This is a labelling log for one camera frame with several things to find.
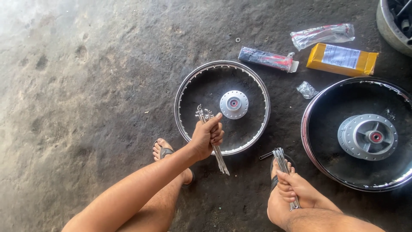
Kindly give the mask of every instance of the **concrete floor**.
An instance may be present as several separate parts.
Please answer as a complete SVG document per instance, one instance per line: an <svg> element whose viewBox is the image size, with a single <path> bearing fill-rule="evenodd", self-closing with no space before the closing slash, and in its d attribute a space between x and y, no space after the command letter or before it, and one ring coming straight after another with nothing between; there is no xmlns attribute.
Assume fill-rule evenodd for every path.
<svg viewBox="0 0 412 232"><path fill-rule="evenodd" d="M236 61L244 45L296 52L301 65L294 74L248 65L270 92L269 125L252 148L226 159L230 176L218 174L214 157L193 167L199 181L182 192L171 231L280 231L266 216L270 160L258 160L276 146L295 156L299 173L345 213L387 231L411 231L410 185L376 194L349 189L320 173L300 140L309 100L295 88L306 80L322 90L346 77L305 68L310 48L297 52L291 31L353 23L356 39L339 45L379 52L375 76L412 91L412 59L380 36L377 4L6 1L0 14L0 230L60 231L102 191L150 164L155 138L183 146L173 117L179 84L199 65Z"/></svg>

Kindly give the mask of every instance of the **hand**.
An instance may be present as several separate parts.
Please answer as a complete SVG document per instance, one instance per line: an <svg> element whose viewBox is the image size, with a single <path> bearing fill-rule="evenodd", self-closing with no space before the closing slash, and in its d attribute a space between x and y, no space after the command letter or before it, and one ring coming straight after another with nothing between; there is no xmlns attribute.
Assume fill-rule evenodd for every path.
<svg viewBox="0 0 412 232"><path fill-rule="evenodd" d="M219 146L222 144L222 137L225 132L219 122L223 115L218 113L215 117L203 124L201 121L196 123L196 128L192 135L192 140L188 145L192 146L197 160L206 159L213 151L212 144Z"/></svg>
<svg viewBox="0 0 412 232"><path fill-rule="evenodd" d="M299 174L290 172L290 175L277 171L279 194L286 202L293 202L294 196L299 197L299 203L302 208L315 208L316 203L324 198L308 181Z"/></svg>

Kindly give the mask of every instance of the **brake drum hub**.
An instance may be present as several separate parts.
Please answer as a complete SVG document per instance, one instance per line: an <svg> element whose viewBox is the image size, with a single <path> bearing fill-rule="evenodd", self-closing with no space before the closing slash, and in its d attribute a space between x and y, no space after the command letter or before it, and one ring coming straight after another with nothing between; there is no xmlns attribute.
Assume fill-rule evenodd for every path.
<svg viewBox="0 0 412 232"><path fill-rule="evenodd" d="M388 119L376 114L356 115L339 127L339 144L349 155L369 161L388 158L398 145L398 134Z"/></svg>

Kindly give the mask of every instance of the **yellow package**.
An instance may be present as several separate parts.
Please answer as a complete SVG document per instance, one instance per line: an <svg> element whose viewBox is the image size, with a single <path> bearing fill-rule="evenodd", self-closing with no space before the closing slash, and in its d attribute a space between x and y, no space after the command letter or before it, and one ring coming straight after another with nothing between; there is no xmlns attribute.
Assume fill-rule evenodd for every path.
<svg viewBox="0 0 412 232"><path fill-rule="evenodd" d="M367 76L373 74L378 54L318 43L312 48L306 67L352 77Z"/></svg>

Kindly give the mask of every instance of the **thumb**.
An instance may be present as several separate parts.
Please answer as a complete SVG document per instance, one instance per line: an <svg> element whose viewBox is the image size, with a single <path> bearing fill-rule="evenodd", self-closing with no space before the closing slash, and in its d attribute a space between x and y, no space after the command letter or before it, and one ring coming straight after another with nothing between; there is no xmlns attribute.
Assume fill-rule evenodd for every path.
<svg viewBox="0 0 412 232"><path fill-rule="evenodd" d="M213 118L211 118L209 121L207 121L205 124L204 124L204 127L208 130L208 131L210 131L212 128L213 128L213 126L215 126L216 124L218 124L219 123L219 121L222 119L222 113L218 113L216 116L214 116Z"/></svg>
<svg viewBox="0 0 412 232"><path fill-rule="evenodd" d="M278 179L279 179L279 180L284 180L284 181L288 182L288 183L289 183L290 185L292 185L292 186L293 186L293 184L296 183L295 179L292 178L291 175L289 175L289 174L287 174L287 173L284 173L284 172L282 172L282 171L280 171L280 170L277 170L277 171L276 171L276 175L278 176Z"/></svg>

